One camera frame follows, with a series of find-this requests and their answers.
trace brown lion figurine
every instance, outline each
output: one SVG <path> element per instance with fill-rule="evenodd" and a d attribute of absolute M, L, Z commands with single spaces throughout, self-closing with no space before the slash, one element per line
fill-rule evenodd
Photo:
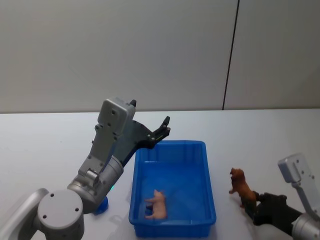
<path fill-rule="evenodd" d="M 232 168 L 230 174 L 232 175 L 232 189 L 229 191 L 229 194 L 233 194 L 235 192 L 239 194 L 241 197 L 241 208 L 244 208 L 245 203 L 249 203 L 255 207 L 257 205 L 257 197 L 246 183 L 244 171 L 240 168 Z"/>

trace blue bin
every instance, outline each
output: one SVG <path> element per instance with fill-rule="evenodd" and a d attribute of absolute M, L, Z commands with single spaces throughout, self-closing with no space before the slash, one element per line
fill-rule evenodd
<path fill-rule="evenodd" d="M 155 189 L 164 192 L 167 219 L 145 219 Z M 161 141 L 136 152 L 129 221 L 137 237 L 208 237 L 216 219 L 204 142 Z"/>

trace white tabletop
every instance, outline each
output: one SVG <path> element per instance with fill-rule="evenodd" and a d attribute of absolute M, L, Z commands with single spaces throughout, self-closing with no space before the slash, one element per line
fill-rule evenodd
<path fill-rule="evenodd" d="M 229 195 L 230 169 L 242 168 L 257 192 L 287 195 L 304 211 L 296 191 L 285 181 L 277 161 L 302 152 L 320 186 L 320 109 L 137 112 L 135 119 L 156 129 L 169 115 L 168 140 L 206 143 L 217 221 L 209 239 L 291 239 L 272 226 L 253 226 Z M 38 188 L 64 189 L 76 176 L 91 148 L 97 113 L 0 115 L 0 216 L 14 200 Z M 134 240 L 128 214 L 134 157 L 108 194 L 109 209 L 85 215 L 84 240 Z M 33 240 L 44 240 L 38 232 Z"/>

